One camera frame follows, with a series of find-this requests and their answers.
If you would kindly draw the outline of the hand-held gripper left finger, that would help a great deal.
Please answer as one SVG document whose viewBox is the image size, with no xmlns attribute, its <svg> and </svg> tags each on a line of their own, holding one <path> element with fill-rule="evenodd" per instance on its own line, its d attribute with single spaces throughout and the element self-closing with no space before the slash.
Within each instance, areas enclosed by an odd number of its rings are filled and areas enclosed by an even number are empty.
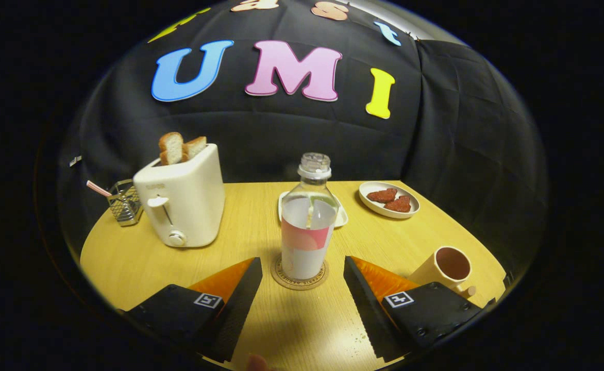
<svg viewBox="0 0 604 371">
<path fill-rule="evenodd" d="M 124 315 L 181 350 L 228 362 L 261 280 L 260 258 L 246 259 L 187 288 L 169 284 Z"/>
</svg>

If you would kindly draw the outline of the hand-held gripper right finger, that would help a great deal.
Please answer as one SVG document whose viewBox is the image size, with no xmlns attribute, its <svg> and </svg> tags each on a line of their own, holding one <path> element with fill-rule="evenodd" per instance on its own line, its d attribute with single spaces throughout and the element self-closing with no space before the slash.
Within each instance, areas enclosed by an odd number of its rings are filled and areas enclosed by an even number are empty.
<svg viewBox="0 0 604 371">
<path fill-rule="evenodd" d="M 355 256 L 345 258 L 343 276 L 374 353 L 386 362 L 436 347 L 495 304 L 475 305 L 440 282 L 419 285 Z"/>
</svg>

